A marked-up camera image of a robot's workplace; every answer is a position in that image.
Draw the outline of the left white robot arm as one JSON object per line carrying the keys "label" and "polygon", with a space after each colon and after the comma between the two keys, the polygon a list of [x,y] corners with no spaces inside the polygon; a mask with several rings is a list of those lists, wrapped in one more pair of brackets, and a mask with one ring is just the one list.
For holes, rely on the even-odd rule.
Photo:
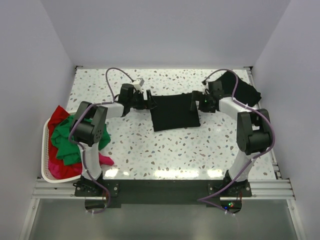
{"label": "left white robot arm", "polygon": [[125,117],[131,109],[151,110],[157,106],[150,90],[142,91],[137,84],[124,83],[118,98],[113,102],[90,103],[82,101],[70,125],[69,141],[80,150],[81,176],[89,181],[86,191],[99,196],[104,184],[99,161],[99,142],[106,129],[106,120]]}

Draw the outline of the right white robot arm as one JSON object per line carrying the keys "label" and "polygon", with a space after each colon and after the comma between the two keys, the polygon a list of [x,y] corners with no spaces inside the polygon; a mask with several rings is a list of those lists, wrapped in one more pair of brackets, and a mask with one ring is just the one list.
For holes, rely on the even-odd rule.
{"label": "right white robot arm", "polygon": [[238,153],[225,173],[223,184],[212,194],[235,196],[241,187],[246,186],[256,159],[265,155],[275,144],[269,112],[240,102],[234,93],[226,94],[220,81],[210,82],[203,91],[194,90],[190,109],[204,113],[221,112],[236,120]]}

